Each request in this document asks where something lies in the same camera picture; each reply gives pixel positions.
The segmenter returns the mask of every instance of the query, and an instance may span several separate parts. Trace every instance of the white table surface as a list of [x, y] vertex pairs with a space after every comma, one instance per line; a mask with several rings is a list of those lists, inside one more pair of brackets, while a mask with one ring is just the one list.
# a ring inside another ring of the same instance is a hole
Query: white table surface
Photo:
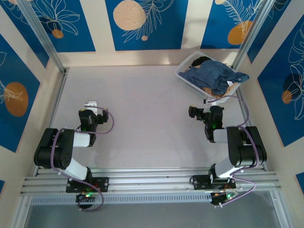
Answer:
[[[210, 167], [228, 156], [226, 144], [210, 143], [203, 122], [188, 115], [202, 99], [179, 84], [176, 66], [72, 67], [53, 127], [75, 129], [85, 102], [97, 101], [115, 118], [114, 129], [93, 147], [74, 148], [73, 158], [98, 168]], [[223, 126], [243, 122], [237, 99], [220, 106]], [[112, 121], [98, 126], [109, 129]]]

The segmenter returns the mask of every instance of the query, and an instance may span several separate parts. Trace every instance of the cable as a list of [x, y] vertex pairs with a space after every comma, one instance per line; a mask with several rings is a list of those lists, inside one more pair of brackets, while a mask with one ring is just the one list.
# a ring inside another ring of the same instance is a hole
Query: cable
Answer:
[[[250, 140], [250, 142], [251, 142], [251, 145], [252, 145], [252, 147], [253, 147], [253, 150], [254, 150], [254, 152], [255, 152], [256, 164], [255, 164], [255, 165], [252, 165], [252, 166], [249, 166], [249, 167], [245, 167], [245, 168], [243, 168], [243, 170], [255, 168], [255, 167], [258, 166], [258, 164], [259, 164], [259, 162], [260, 162], [260, 159], [259, 159], [259, 156], [258, 156], [257, 147], [256, 147], [256, 145], [255, 145], [255, 143], [254, 143], [254, 141], [253, 141], [252, 136], [251, 136], [250, 133], [247, 131], [247, 129], [246, 129], [245, 127], [243, 127], [243, 125], [245, 125], [245, 124], [247, 123], [247, 121], [249, 120], [249, 109], [248, 109], [248, 106], [247, 106], [247, 104], [245, 103], [245, 101], [242, 100], [241, 98], [237, 97], [237, 96], [234, 96], [234, 95], [227, 95], [227, 96], [222, 96], [222, 97], [220, 97], [220, 98], [218, 98], [218, 99], [216, 99], [216, 100], [208, 101], [208, 103], [212, 103], [212, 102], [218, 101], [218, 100], [220, 100], [220, 99], [222, 99], [222, 98], [225, 98], [225, 97], [234, 97], [234, 98], [238, 99], [239, 101], [243, 102], [243, 104], [244, 104], [244, 106], [245, 106], [245, 108], [246, 108], [247, 118], [246, 118], [246, 120], [245, 120], [242, 124], [237, 125], [237, 127], [242, 128], [242, 129], [244, 130], [244, 132], [246, 133], [247, 137], [249, 138], [249, 140]], [[245, 192], [244, 194], [242, 194], [242, 195], [240, 195], [240, 196], [238, 196], [238, 197], [235, 197], [235, 198], [233, 198], [233, 199], [231, 199], [231, 200], [229, 200], [229, 201], [227, 201], [227, 202], [225, 202], [225, 203], [222, 203], [222, 204], [218, 205], [217, 207], [222, 207], [222, 206], [224, 206], [224, 205], [227, 205], [227, 204], [229, 204], [229, 203], [231, 203], [231, 202], [233, 202], [233, 201], [235, 201], [235, 200], [237, 200], [237, 199], [239, 199], [239, 198], [241, 198], [241, 197], [243, 197], [243, 196], [245, 196], [245, 195], [251, 193], [251, 192], [257, 187], [257, 185], [256, 185], [254, 182], [250, 181], [250, 180], [245, 180], [245, 179], [241, 179], [241, 178], [234, 177], [234, 175], [237, 174], [238, 172], [240, 172], [241, 170], [242, 170], [242, 169], [239, 169], [239, 170], [236, 170], [236, 171], [234, 171], [233, 173], [231, 173], [231, 175], [230, 175], [231, 178], [234, 178], [235, 180], [239, 180], [239, 181], [244, 181], [244, 182], [247, 182], [247, 183], [251, 183], [251, 184], [253, 184], [253, 187], [252, 187], [250, 190], [248, 190], [247, 192]]]
[[[114, 127], [114, 118], [113, 118], [113, 115], [112, 115], [108, 110], [106, 110], [106, 109], [103, 109], [103, 108], [100, 108], [100, 107], [96, 107], [96, 108], [102, 109], [102, 110], [104, 110], [104, 111], [106, 111], [106, 112], [109, 113], [109, 115], [111, 116], [112, 121], [113, 121], [111, 129], [110, 129], [109, 131], [105, 132], [105, 133], [98, 133], [98, 132], [82, 132], [82, 133], [106, 134], [106, 133], [109, 133], [109, 132], [113, 129], [113, 127]], [[58, 137], [59, 137], [60, 133], [61, 133], [62, 131], [64, 131], [64, 130], [65, 130], [65, 128], [61, 128], [61, 129], [57, 132], [57, 134], [55, 135], [55, 138], [54, 138], [54, 141], [53, 141], [53, 144], [52, 144], [52, 149], [51, 149], [51, 168], [52, 168], [54, 171], [58, 172], [59, 174], [63, 175], [64, 177], [67, 177], [69, 180], [77, 181], [77, 182], [79, 182], [79, 183], [85, 184], [85, 185], [91, 187], [92, 189], [96, 190], [96, 191], [99, 193], [99, 195], [101, 196], [101, 198], [102, 198], [102, 202], [101, 202], [101, 204], [100, 204], [97, 208], [95, 208], [95, 209], [90, 209], [90, 210], [88, 210], [88, 209], [82, 209], [82, 208], [80, 208], [80, 202], [81, 202], [81, 200], [78, 201], [77, 206], [78, 206], [79, 210], [82, 210], [82, 211], [85, 211], [85, 212], [97, 211], [97, 210], [99, 210], [99, 209], [102, 207], [102, 205], [103, 205], [104, 202], [105, 202], [105, 201], [104, 201], [105, 198], [104, 198], [102, 192], [101, 192], [97, 187], [95, 187], [94, 185], [92, 185], [92, 184], [90, 184], [90, 183], [88, 183], [88, 182], [86, 182], [86, 181], [83, 181], [83, 180], [80, 180], [80, 179], [71, 177], [71, 176], [67, 175], [64, 171], [62, 171], [62, 170], [60, 170], [60, 169], [57, 169], [57, 168], [55, 168], [55, 166], [54, 166], [54, 154], [55, 154], [56, 143], [57, 143], [57, 140], [58, 140]]]

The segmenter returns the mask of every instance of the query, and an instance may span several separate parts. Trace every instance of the black mounting plate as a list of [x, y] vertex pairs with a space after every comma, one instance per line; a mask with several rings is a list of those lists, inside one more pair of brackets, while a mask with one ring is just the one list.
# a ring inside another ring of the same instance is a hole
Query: black mounting plate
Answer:
[[[108, 192], [109, 188], [109, 178], [108, 177], [93, 177], [93, 185], [100, 189], [101, 192]], [[88, 187], [87, 185], [81, 184], [77, 181], [67, 181], [66, 184], [66, 193], [81, 193], [86, 192]], [[89, 192], [97, 192], [95, 189], [91, 189]]]
[[236, 189], [236, 183], [234, 179], [230, 179], [228, 183], [222, 184], [210, 184], [210, 177], [208, 175], [194, 175], [191, 177], [191, 181], [194, 186], [194, 190], [223, 190], [225, 184], [231, 189]]

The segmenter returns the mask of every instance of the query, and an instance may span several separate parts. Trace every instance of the blue cloth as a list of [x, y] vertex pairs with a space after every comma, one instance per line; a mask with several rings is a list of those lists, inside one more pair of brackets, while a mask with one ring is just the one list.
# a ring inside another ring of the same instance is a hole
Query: blue cloth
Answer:
[[200, 89], [210, 88], [215, 95], [226, 93], [229, 87], [227, 81], [241, 83], [249, 79], [248, 75], [236, 73], [225, 64], [214, 60], [204, 61], [200, 68], [192, 66], [186, 72], [179, 72], [179, 75]]

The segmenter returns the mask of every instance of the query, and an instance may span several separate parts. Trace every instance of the white laundry basket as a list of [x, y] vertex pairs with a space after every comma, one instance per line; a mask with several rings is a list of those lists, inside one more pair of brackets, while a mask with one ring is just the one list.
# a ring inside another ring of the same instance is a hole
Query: white laundry basket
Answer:
[[[198, 59], [199, 57], [202, 56], [206, 56], [212, 60], [216, 60], [214, 58], [211, 58], [210, 56], [205, 55], [202, 52], [194, 52], [192, 55], [190, 55], [188, 58], [186, 58], [176, 69], [175, 71], [175, 75], [178, 77], [180, 83], [186, 87], [187, 89], [189, 89], [191, 92], [195, 93], [196, 95], [200, 96], [203, 99], [206, 99], [208, 97], [214, 98], [212, 95], [206, 93], [204, 90], [198, 88], [197, 86], [195, 86], [194, 84], [188, 82], [186, 79], [182, 78], [181, 76], [179, 76], [179, 72], [185, 72], [187, 69], [189, 69], [189, 67], [191, 66], [191, 64], [193, 63], [194, 60]], [[235, 85], [228, 94], [226, 95], [232, 95], [236, 89], [239, 87], [240, 83], [238, 83], [237, 85]], [[220, 99], [218, 102], [225, 102], [228, 99], [228, 97]]]

